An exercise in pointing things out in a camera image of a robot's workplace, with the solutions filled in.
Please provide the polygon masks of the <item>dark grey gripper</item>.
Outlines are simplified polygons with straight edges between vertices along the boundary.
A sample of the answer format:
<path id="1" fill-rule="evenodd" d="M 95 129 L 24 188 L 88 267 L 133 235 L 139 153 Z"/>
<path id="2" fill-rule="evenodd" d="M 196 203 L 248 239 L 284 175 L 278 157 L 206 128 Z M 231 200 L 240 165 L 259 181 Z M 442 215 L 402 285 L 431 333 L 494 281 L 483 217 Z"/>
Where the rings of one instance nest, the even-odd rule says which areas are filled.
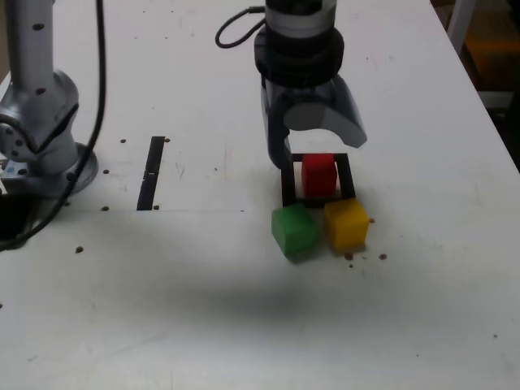
<path id="1" fill-rule="evenodd" d="M 285 96 L 296 105 L 289 109 Z M 328 130 L 344 145 L 356 149 L 367 141 L 357 104 L 340 76 L 306 88 L 290 88 L 262 78 L 261 97 L 267 151 L 278 169 L 287 168 L 291 161 L 286 144 L 289 129 Z"/>

